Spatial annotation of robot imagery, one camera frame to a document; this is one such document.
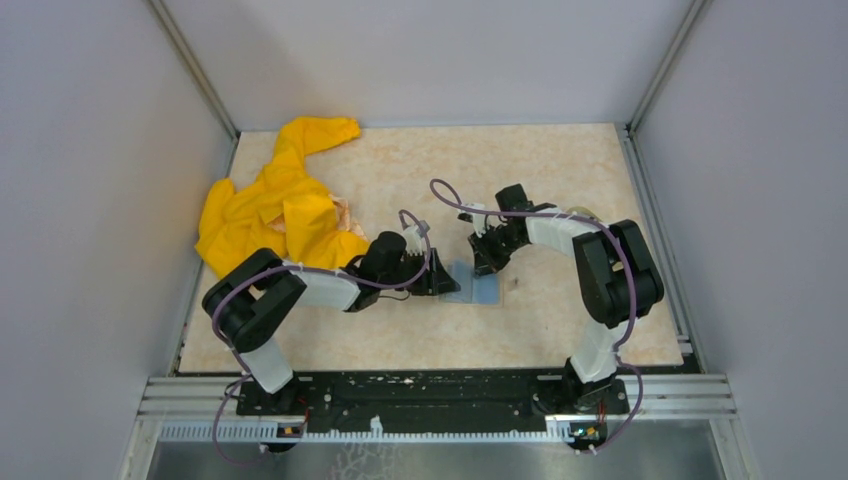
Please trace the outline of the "clear plastic card holder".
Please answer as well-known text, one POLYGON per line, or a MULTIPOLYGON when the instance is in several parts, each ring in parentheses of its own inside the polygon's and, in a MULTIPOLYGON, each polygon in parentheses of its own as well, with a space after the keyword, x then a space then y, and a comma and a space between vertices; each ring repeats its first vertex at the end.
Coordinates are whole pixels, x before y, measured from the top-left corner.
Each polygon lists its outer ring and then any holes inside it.
POLYGON ((476 277, 473 266, 460 260, 450 264, 448 273, 458 283, 460 290, 440 294, 441 302, 477 306, 502 304, 502 287, 496 275, 476 277))

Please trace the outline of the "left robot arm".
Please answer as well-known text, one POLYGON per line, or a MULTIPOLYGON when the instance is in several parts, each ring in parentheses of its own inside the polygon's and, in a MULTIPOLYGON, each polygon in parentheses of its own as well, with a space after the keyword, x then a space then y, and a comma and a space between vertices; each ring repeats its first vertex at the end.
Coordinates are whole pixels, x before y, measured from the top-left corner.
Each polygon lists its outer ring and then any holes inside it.
POLYGON ((355 313, 385 290, 436 297, 460 291, 438 252, 415 227, 384 231, 344 267, 306 267, 269 248, 251 254, 202 297, 214 334, 261 388, 260 399, 277 414, 300 399, 295 373, 274 336, 296 307, 328 307, 355 313))

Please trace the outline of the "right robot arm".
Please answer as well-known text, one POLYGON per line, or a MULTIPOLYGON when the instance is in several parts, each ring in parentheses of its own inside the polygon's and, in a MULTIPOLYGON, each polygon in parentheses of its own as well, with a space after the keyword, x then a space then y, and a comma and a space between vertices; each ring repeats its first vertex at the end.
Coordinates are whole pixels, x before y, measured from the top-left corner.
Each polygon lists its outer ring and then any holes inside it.
POLYGON ((637 320, 664 297, 664 284, 641 229, 629 219, 606 224, 554 204, 536 205, 519 184, 499 191, 496 200, 497 225, 490 223, 481 204, 466 204, 458 215, 474 229, 468 237, 474 273, 481 277, 500 272, 516 251, 529 245, 573 259, 590 321, 565 363, 563 398, 572 410, 588 412, 611 386, 619 350, 637 320))

